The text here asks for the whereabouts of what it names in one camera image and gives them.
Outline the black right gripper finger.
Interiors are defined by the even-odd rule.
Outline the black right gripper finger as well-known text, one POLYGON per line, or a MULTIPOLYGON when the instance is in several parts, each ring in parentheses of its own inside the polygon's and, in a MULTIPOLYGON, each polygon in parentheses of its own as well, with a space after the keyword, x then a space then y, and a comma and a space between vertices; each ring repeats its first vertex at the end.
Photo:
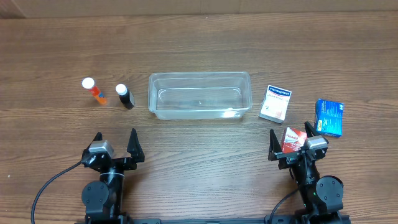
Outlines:
POLYGON ((270 130, 269 134, 270 134, 270 146, 269 146, 268 156, 277 157, 278 155, 282 154, 281 146, 273 129, 270 130))
POLYGON ((320 133, 310 124, 309 121, 306 121, 304 123, 304 126, 305 126, 305 132, 308 137, 315 137, 320 135, 320 133))

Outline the red Panadol ActiFast box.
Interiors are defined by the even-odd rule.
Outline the red Panadol ActiFast box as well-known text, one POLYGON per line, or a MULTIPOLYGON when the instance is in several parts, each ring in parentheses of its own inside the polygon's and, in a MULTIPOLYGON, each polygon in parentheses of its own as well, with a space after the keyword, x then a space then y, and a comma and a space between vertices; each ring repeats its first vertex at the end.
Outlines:
POLYGON ((284 154, 297 152, 307 139, 306 132, 287 127, 282 136, 281 149, 284 154))

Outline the blue VapoDrops lozenge box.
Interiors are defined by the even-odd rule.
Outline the blue VapoDrops lozenge box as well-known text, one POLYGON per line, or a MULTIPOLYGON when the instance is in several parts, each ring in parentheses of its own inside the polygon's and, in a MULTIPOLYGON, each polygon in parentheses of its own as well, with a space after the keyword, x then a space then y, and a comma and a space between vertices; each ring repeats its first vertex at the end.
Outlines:
POLYGON ((343 135, 343 103, 318 99, 315 103, 315 128, 323 135, 339 138, 343 135))

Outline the white Hansaplast plaster box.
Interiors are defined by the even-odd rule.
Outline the white Hansaplast plaster box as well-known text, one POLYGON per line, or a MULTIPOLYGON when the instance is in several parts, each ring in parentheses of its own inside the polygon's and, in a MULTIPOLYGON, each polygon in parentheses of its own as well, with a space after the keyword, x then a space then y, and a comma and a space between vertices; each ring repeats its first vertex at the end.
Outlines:
POLYGON ((268 85, 261 105, 259 117, 276 123, 283 123, 292 92, 268 85))

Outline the dark bottle white cap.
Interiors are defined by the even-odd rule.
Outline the dark bottle white cap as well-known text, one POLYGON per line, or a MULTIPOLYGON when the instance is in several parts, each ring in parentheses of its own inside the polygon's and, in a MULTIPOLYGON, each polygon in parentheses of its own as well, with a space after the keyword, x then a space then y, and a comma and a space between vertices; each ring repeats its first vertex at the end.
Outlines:
POLYGON ((119 95, 119 99, 121 100, 121 103, 124 105, 124 107, 129 110, 132 109, 134 107, 134 96, 127 88, 127 86, 120 83, 116 85, 115 90, 119 95))

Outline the orange tube white cap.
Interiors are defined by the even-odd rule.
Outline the orange tube white cap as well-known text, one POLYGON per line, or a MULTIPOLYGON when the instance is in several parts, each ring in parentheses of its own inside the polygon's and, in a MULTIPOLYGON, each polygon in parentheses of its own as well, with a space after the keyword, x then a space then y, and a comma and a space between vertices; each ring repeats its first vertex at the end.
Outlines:
POLYGON ((107 103, 107 99, 103 95, 103 92, 96 86, 93 78, 84 78, 81 85, 84 89, 88 90, 101 105, 105 105, 107 103))

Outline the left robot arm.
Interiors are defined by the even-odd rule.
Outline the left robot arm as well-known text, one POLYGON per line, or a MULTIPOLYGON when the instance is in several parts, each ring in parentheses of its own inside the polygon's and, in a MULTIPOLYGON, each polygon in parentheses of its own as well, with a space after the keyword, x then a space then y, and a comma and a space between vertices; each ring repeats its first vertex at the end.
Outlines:
POLYGON ((145 160, 135 129, 131 131, 127 152, 129 157, 115 158, 113 147, 101 133, 83 151, 81 163, 99 172, 99 180, 87 184, 81 193, 85 223, 133 223, 121 207, 125 171, 137 169, 137 164, 145 160))

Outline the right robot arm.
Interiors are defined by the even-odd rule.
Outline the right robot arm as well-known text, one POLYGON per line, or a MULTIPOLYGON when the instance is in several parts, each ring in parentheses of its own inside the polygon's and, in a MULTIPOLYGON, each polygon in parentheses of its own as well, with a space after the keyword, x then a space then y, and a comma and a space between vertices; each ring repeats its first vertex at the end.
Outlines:
POLYGON ((275 135, 270 130, 269 161, 278 161, 278 168, 288 169, 297 188, 281 199, 265 223, 350 223, 349 216, 340 215, 343 209, 343 182, 332 175, 320 177, 316 161, 326 156, 328 140, 308 121, 304 123, 307 139, 295 152, 284 153, 275 135), (301 195, 304 209, 293 215, 276 215, 277 209, 295 193, 301 195))

